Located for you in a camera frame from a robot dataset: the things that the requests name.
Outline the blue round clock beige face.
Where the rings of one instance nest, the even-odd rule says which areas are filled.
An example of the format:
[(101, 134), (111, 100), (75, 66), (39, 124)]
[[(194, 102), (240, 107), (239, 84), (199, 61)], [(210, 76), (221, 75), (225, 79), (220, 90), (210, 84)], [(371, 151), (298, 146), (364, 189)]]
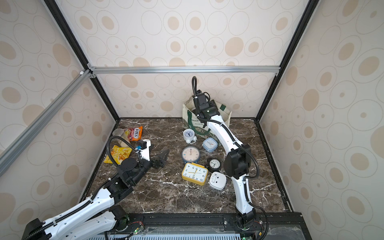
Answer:
[(201, 153), (200, 150), (193, 146), (188, 146), (184, 148), (181, 152), (182, 160), (185, 164), (195, 163), (197, 164), (200, 160)]

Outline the small white round clock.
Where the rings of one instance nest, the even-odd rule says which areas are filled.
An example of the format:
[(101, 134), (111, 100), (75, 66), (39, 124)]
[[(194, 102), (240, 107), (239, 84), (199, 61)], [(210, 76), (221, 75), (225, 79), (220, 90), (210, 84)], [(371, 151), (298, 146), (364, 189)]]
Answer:
[(197, 141), (195, 131), (192, 129), (185, 129), (183, 131), (183, 138), (187, 144), (194, 144)]

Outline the small black round clock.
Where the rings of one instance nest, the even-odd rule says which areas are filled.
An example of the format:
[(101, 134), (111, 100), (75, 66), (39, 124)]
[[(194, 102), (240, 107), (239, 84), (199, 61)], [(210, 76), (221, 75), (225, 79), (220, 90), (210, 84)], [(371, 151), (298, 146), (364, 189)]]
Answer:
[(209, 158), (205, 164), (205, 168), (207, 168), (210, 173), (220, 172), (222, 164), (218, 159)]

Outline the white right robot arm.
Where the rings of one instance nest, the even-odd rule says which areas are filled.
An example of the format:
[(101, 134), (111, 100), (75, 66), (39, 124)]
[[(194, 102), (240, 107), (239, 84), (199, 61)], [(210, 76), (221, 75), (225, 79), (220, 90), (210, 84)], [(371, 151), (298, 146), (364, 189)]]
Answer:
[(265, 214), (262, 207), (252, 203), (249, 180), (257, 179), (260, 167), (248, 144), (238, 140), (225, 124), (219, 108), (210, 95), (197, 89), (198, 80), (192, 77), (193, 101), (197, 119), (209, 128), (226, 151), (224, 170), (232, 179), (236, 195), (236, 220), (242, 230), (248, 230), (257, 218), (257, 210)]

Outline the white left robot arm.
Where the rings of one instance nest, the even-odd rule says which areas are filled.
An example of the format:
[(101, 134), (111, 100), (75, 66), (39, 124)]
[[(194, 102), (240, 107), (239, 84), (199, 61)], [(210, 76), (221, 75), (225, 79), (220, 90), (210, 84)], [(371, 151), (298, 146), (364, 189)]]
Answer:
[[(110, 143), (113, 139), (121, 140), (127, 144), (129, 148), (135, 151), (138, 159), (127, 158), (123, 160), (121, 164), (118, 164), (110, 150)], [(110, 137), (106, 143), (106, 151), (108, 157), (117, 169), (116, 175), (100, 186), (94, 195), (65, 213), (53, 217), (47, 220), (47, 222), (41, 222), (39, 219), (35, 219), (28, 223), (23, 239), (49, 240), (53, 237), (62, 237), (70, 230), (73, 230), (78, 224), (84, 223), (90, 217), (119, 203), (133, 192), (134, 186), (145, 176), (148, 170), (165, 166), (170, 150), (164, 149), (159, 155), (151, 158), (151, 149), (152, 145), (149, 140), (139, 141), (138, 147), (134, 148), (128, 141), (121, 137)]]

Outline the yellow chips snack bag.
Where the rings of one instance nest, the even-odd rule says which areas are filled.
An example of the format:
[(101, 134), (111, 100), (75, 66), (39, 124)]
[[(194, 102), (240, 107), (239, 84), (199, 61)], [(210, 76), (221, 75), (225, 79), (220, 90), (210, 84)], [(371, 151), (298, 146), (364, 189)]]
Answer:
[(132, 149), (127, 147), (127, 148), (122, 148), (118, 146), (113, 146), (111, 149), (111, 155), (114, 158), (115, 162), (120, 165), (123, 160), (127, 159), (132, 152)]

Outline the yellow rectangular alarm clock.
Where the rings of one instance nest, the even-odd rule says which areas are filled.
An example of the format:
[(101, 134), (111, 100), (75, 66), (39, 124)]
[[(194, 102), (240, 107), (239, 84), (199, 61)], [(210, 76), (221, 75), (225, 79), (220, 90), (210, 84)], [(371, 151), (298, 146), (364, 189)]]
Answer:
[(199, 186), (204, 186), (208, 176), (208, 169), (195, 163), (186, 163), (182, 171), (182, 179)]

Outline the blue square clock white face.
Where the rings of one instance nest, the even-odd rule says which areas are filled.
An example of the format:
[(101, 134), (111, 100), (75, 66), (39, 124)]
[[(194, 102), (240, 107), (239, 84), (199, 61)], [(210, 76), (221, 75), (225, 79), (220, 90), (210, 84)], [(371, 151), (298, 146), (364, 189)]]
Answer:
[(203, 141), (202, 146), (206, 152), (212, 153), (213, 151), (215, 151), (217, 149), (218, 142), (213, 138), (207, 138)]

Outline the orange Fox's candy bag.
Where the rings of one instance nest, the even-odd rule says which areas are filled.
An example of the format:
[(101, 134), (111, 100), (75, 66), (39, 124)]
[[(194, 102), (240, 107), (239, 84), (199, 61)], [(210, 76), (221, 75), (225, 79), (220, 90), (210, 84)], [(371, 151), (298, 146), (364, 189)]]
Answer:
[(129, 128), (126, 131), (126, 135), (128, 140), (131, 141), (139, 141), (142, 138), (142, 132), (143, 132), (143, 127), (136, 127), (136, 128)]

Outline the white square clock face-down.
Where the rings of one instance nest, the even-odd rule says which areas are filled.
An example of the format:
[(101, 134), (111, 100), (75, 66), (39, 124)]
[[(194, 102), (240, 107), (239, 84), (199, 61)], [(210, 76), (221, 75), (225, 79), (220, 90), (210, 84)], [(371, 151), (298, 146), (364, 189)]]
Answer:
[(211, 174), (211, 177), (209, 179), (209, 185), (211, 188), (215, 190), (222, 191), (227, 183), (227, 177), (220, 173), (220, 172), (214, 172)]

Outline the aluminium horizontal back rail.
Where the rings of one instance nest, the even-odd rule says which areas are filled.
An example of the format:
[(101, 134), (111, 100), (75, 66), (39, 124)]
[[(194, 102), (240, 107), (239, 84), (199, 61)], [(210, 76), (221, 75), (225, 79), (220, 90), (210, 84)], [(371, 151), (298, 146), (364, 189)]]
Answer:
[(95, 74), (278, 73), (279, 66), (92, 67)]

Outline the aluminium left side rail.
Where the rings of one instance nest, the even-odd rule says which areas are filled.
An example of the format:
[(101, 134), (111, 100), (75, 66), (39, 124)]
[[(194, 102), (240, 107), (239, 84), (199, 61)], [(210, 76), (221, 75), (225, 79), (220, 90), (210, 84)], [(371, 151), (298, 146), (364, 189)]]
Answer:
[(6, 173), (9, 167), (34, 140), (49, 121), (59, 112), (69, 98), (83, 84), (84, 80), (90, 78), (91, 71), (84, 70), (78, 75), (50, 104), (42, 113), (29, 125), (21, 135), (19, 135), (9, 147), (1, 154), (1, 175)]

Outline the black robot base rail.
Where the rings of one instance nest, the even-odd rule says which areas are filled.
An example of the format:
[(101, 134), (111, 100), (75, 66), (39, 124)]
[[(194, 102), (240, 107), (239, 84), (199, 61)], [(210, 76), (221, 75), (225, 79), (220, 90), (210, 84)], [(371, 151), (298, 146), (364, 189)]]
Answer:
[(125, 223), (104, 230), (100, 217), (87, 224), (95, 233), (77, 228), (66, 240), (310, 240), (298, 213), (260, 215), (247, 230), (236, 224), (235, 214), (129, 214)]

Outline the black right frame post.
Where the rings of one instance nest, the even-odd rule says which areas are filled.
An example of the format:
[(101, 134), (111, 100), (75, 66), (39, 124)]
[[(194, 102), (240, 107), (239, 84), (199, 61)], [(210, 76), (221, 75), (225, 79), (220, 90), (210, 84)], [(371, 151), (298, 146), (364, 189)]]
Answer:
[(308, 1), (308, 4), (304, 10), (304, 13), (302, 15), (302, 17), (300, 18), (300, 21), (298, 23), (298, 26), (293, 34), (293, 37), (288, 45), (288, 48), (283, 56), (283, 59), (281, 61), (281, 64), (280, 64), (280, 70), (279, 72), (277, 73), (277, 75), (274, 77), (270, 87), (269, 87), (269, 90), (263, 100), (263, 103), (261, 105), (261, 108), (255, 118), (255, 123), (259, 123), (262, 116), (264, 115), (273, 95), (274, 95), (274, 92), (275, 90), (277, 89), (278, 85), (279, 85), (279, 82), (281, 80), (281, 78), (283, 77), (283, 74), (285, 73), (290, 61), (291, 61), (291, 58), (295, 52), (295, 50), (297, 49), (297, 46), (307, 28), (307, 25), (309, 24), (310, 20), (311, 20), (311, 17), (313, 16), (313, 13), (315, 12), (318, 4), (319, 4), (319, 0), (310, 0)]

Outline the black vertical frame post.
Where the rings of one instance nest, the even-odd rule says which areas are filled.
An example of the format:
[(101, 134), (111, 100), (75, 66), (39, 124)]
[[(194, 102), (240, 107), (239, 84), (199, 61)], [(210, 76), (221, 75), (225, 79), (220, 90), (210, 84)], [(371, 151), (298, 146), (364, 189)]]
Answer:
[(69, 43), (71, 49), (75, 53), (77, 59), (80, 61), (80, 64), (85, 70), (89, 70), (91, 72), (90, 80), (95, 87), (96, 91), (98, 92), (99, 96), (103, 100), (105, 106), (107, 107), (109, 113), (112, 115), (112, 118), (116, 123), (119, 122), (120, 117), (115, 110), (115, 108), (112, 105), (112, 102), (110, 101), (109, 97), (107, 96), (102, 84), (100, 83), (98, 77), (96, 74), (94, 74), (93, 70), (91, 69), (92, 65), (90, 64), (88, 58), (86, 57), (82, 47), (80, 46), (77, 38), (75, 37), (71, 27), (69, 26), (68, 22), (66, 21), (62, 11), (59, 8), (59, 5), (56, 1), (51, 0), (45, 0), (45, 5), (47, 6), (49, 12), (53, 16), (55, 22), (59, 26), (61, 32), (63, 33), (64, 37), (66, 38), (67, 42)]

